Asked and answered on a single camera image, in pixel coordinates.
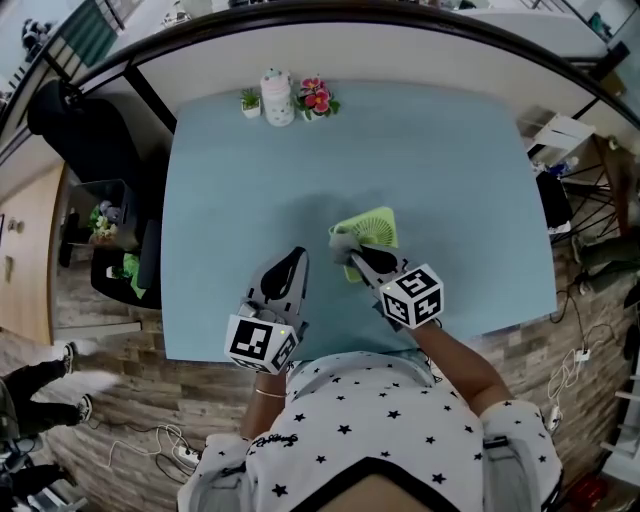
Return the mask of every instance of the shoe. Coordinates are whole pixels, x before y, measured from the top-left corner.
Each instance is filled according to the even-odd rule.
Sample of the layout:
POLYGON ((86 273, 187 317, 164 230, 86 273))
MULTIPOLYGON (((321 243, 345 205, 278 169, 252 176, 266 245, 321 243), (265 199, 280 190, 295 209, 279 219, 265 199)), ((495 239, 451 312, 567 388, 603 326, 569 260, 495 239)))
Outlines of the shoe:
POLYGON ((62 347, 62 354, 65 375, 70 375, 73 373, 73 357, 76 355, 76 346, 73 343, 67 343, 62 347))
POLYGON ((86 423, 91 419, 91 413, 93 412, 93 403, 89 395, 84 395, 80 399, 80 403, 76 406, 80 413, 80 421, 78 423, 86 423))
POLYGON ((573 248, 573 259, 578 265, 582 265, 582 260, 580 259, 580 252, 584 247, 584 244, 580 240, 578 235, 573 235, 571 237, 571 247, 573 248))

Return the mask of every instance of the black and white marker cube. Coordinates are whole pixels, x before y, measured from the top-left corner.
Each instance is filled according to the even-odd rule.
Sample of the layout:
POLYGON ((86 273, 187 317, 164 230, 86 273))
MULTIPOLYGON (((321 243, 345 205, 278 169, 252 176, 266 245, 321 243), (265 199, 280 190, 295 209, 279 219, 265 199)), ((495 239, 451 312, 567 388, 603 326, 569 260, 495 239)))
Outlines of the black and white marker cube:
POLYGON ((238 366, 277 375, 298 343, 289 325, 231 315, 224 353, 238 366))
POLYGON ((379 290, 385 315, 410 329, 442 313, 442 281, 426 263, 379 290))

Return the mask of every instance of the small succulent pot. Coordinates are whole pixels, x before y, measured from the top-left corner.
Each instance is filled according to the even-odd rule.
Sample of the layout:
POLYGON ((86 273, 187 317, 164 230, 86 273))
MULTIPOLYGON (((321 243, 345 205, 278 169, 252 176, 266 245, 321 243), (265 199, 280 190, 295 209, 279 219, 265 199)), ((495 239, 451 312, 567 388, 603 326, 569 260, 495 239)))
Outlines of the small succulent pot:
POLYGON ((260 113, 262 112, 261 101, 258 100, 258 105, 252 106, 251 108, 247 108, 245 102, 242 102, 242 113, 247 119, 253 119, 254 117, 260 117, 260 113))

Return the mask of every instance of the cable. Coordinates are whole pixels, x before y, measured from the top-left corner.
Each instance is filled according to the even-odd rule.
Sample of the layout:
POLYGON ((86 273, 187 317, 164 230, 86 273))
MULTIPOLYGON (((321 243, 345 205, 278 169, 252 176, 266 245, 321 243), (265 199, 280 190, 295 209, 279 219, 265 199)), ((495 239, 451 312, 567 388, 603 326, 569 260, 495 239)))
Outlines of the cable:
POLYGON ((111 445, 111 450, 109 450, 109 461, 108 461, 107 465, 105 466, 103 464, 99 464, 100 466, 105 467, 105 468, 110 468, 111 464, 113 462, 113 452, 114 452, 116 446, 122 445, 122 446, 125 446, 125 447, 129 448, 130 450, 136 452, 137 454, 145 456, 145 457, 155 455, 156 456, 156 466, 158 466, 158 469, 160 469, 160 471, 162 471, 165 474, 165 476, 167 476, 168 478, 171 478, 174 481, 177 481, 177 480, 172 478, 170 475, 168 475, 166 473, 166 471, 164 471, 162 469, 162 467, 160 466, 160 464, 158 463, 158 461, 157 461, 157 457, 158 456, 166 457, 182 473, 184 473, 187 476, 191 475, 191 473, 187 473, 186 471, 184 471, 182 468, 180 468, 178 466, 178 464, 180 464, 180 465, 184 466, 185 468, 193 471, 193 467, 191 467, 188 464, 185 464, 184 462, 182 462, 182 460, 180 460, 180 458, 175 454, 175 451, 176 451, 176 449, 178 448, 178 446, 180 445, 181 442, 184 444, 184 446, 187 447, 187 449, 193 450, 193 448, 191 448, 191 445, 189 444, 189 442, 182 436, 182 430, 180 430, 179 427, 177 427, 175 425, 158 425, 158 426, 152 427, 152 428, 138 429, 138 428, 135 428, 134 426, 130 425, 129 423, 109 423, 109 422, 106 422, 106 421, 98 421, 98 423, 96 424, 95 427, 90 425, 89 423, 87 423, 87 426, 89 428, 91 428, 92 430, 97 430, 98 427, 100 427, 100 425, 106 425, 106 426, 109 426, 109 427, 126 427, 126 428, 129 428, 131 430, 134 430, 135 432, 141 432, 141 433, 151 432, 152 430, 155 430, 156 431, 156 443, 158 445, 158 449, 156 451, 145 451, 145 450, 141 450, 140 448, 137 448, 135 446, 132 446, 132 445, 130 445, 128 443, 125 443, 124 441, 116 440, 111 445), (173 460, 162 453, 162 444, 160 442, 160 431, 161 430, 164 430, 166 432, 167 439, 169 439, 169 442, 172 445, 171 446, 171 456, 173 457, 173 460), (173 441, 171 439, 171 435, 174 435, 176 437, 175 441, 173 441))
POLYGON ((553 313, 549 313, 549 321, 552 324, 559 324, 560 322, 562 322, 562 320, 564 320, 564 316, 567 314, 567 307, 569 306, 569 301, 571 301, 571 303, 573 304, 573 308, 576 310, 576 316, 578 317, 578 326, 580 327, 580 338, 582 340, 582 351, 584 352, 585 350, 585 336, 584 336, 584 328, 582 327, 582 318, 580 317, 580 310, 578 309, 578 305, 576 304, 576 300, 573 298, 573 296, 571 295, 571 286, 573 285, 569 285, 569 287, 566 290, 560 290, 559 292, 556 292, 556 296, 560 295, 561 293, 566 294, 567 299, 564 301, 564 304, 562 305, 562 311, 560 312, 560 318, 558 318, 557 320, 553 319, 553 313))
POLYGON ((562 322, 562 320, 564 319, 566 313, 567 313, 567 307, 569 305, 569 301, 571 301, 571 303, 573 304, 573 307, 576 311, 576 316, 578 318, 578 326, 580 327, 580 341, 581 341, 581 352, 576 352, 575 348, 572 348, 571 350, 569 350, 569 352, 567 352, 567 354, 564 356, 564 358, 562 358, 562 363, 560 364, 560 368, 558 368, 555 372, 553 372, 551 374, 551 377, 549 379, 549 382, 547 383, 547 396, 549 397, 549 400, 551 400, 552 402, 555 401, 555 407, 557 407, 557 421, 562 421, 562 419, 564 418, 564 414, 562 413, 562 410, 560 409, 560 394, 562 393, 563 390, 570 388, 571 386, 573 386, 576 382, 578 382, 579 378, 580 378, 580 369, 582 368, 582 364, 583 364, 583 360, 578 360, 578 356, 580 354, 586 354, 587 357, 590 357, 593 355, 593 351, 595 350, 595 347, 598 346, 598 344, 600 343, 605 343, 608 339, 605 340, 598 340, 593 344, 593 347, 589 347, 589 339, 591 337, 591 334, 593 333, 593 331, 595 329, 597 329, 598 327, 608 327, 610 332, 611 332, 611 338, 616 341, 616 345, 618 344, 617 340, 616 340, 616 336, 615 336, 615 331, 613 330, 613 327, 611 326, 611 324, 603 322, 597 325, 594 325, 593 327, 591 327, 591 329, 589 329, 589 332, 587 333, 587 335, 585 336, 584 334, 584 328, 582 326, 582 318, 580 317, 580 310, 578 309, 578 305, 575 301, 575 299, 573 298, 573 296, 571 295, 571 286, 574 286, 575 283, 569 285, 569 287, 566 290, 560 290, 559 292, 556 293, 556 295, 559 295, 561 293, 564 293, 567 298, 564 301, 564 304, 561 308, 560 311, 560 317, 557 318, 556 320, 553 319, 553 313, 549 314, 549 321, 552 324, 559 324, 560 322, 562 322), (571 359, 571 365, 568 364, 567 362, 567 358, 571 359), (554 383, 557 381, 558 377, 560 377, 560 383, 557 384, 554 387, 554 383))
POLYGON ((182 468, 180 468, 180 466, 178 466, 175 462, 173 462, 173 460, 171 460, 171 458, 167 457, 164 453, 158 453, 154 460, 156 463, 157 468, 164 474, 164 476, 166 476, 168 479, 173 480, 174 482, 177 482, 181 485, 184 485, 186 482, 183 482, 182 480, 178 480, 177 478, 172 477, 169 473, 167 473, 162 466, 160 466, 160 462, 158 462, 158 459, 162 457, 164 459, 167 459, 169 461, 170 464, 173 465, 174 468, 176 468, 178 471, 180 471, 182 474, 186 475, 187 477, 190 477, 191 475, 189 473, 187 473, 186 471, 184 471, 182 468))

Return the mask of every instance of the green plant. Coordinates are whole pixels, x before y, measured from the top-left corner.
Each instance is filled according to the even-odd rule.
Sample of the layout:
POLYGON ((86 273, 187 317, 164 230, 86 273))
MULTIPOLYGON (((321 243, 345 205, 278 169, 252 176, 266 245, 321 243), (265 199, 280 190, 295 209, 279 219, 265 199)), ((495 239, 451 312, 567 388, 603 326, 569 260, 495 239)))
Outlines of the green plant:
POLYGON ((242 90, 242 110, 251 110, 260 105, 260 95, 253 89, 242 90))

